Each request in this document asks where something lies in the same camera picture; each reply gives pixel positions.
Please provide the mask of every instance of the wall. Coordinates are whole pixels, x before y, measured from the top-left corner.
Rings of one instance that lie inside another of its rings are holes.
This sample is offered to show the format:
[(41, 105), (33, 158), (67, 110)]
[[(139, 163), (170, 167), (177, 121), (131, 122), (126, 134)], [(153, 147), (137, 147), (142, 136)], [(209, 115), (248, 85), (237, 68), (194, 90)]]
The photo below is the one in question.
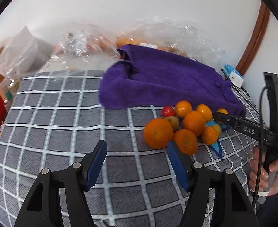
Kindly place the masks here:
[(259, 0), (13, 0), (0, 16), (0, 42), (27, 25), (37, 37), (56, 44), (71, 21), (86, 19), (122, 30), (148, 16), (193, 20), (235, 66), (251, 36)]
[[(252, 100), (259, 106), (259, 94), (265, 85), (263, 72), (278, 74), (278, 21), (270, 15), (267, 31), (253, 63), (244, 76), (244, 87)], [(269, 124), (269, 107), (267, 97), (263, 97), (263, 118)]]

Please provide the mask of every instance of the clear plastic bag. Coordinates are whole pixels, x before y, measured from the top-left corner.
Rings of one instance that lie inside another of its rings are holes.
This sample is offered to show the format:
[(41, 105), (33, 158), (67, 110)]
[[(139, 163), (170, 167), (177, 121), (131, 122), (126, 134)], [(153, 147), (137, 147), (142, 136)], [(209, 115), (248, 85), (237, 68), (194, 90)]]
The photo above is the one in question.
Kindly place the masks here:
[(8, 79), (17, 79), (37, 72), (48, 60), (38, 50), (37, 39), (25, 26), (0, 54), (0, 74)]
[[(120, 54), (114, 43), (115, 36), (92, 24), (73, 24), (71, 30), (61, 34), (51, 59), (42, 72), (73, 70), (106, 70)], [(67, 73), (55, 74), (55, 78)]]
[(198, 26), (191, 21), (184, 23), (174, 19), (152, 17), (140, 20), (117, 37), (117, 47), (135, 44), (154, 47), (175, 53), (213, 67), (221, 72), (220, 61), (225, 51), (202, 39)]

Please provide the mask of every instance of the red ball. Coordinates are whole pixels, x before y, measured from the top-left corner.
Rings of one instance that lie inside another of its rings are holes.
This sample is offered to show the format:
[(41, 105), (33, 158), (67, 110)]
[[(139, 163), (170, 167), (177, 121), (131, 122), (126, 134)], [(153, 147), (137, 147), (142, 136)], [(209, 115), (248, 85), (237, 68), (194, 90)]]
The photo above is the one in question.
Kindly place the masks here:
[(162, 116), (175, 116), (175, 110), (171, 106), (165, 106), (161, 111)]

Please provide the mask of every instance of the gray tablecloth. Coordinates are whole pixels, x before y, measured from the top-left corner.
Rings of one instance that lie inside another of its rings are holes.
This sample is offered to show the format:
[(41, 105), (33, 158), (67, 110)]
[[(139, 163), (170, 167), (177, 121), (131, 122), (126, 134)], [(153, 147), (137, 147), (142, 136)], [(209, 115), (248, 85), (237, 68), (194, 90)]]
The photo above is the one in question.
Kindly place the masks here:
[[(152, 150), (143, 140), (145, 124), (160, 117), (161, 107), (107, 110), (98, 102), (101, 71), (69, 72), (54, 81), (45, 72), (23, 79), (0, 138), (0, 221), (13, 227), (38, 173), (65, 169), (91, 152), (99, 139), (108, 154), (97, 184), (85, 193), (93, 219), (116, 226), (178, 226), (188, 200), (176, 182), (165, 149)], [(257, 120), (247, 108), (246, 118)], [(203, 143), (193, 156), (207, 168), (232, 168), (245, 191), (255, 141), (233, 130), (220, 136), (223, 160)], [(209, 226), (214, 189), (203, 226)], [(60, 190), (65, 226), (70, 226), (64, 190)]]

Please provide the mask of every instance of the dark sleeve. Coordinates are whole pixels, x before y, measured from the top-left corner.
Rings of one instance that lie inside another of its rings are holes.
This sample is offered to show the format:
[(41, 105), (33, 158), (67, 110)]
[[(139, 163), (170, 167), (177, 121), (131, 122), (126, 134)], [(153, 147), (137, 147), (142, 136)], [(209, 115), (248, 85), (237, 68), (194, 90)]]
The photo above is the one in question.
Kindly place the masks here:
[(256, 213), (260, 227), (278, 226), (278, 193), (267, 197)]

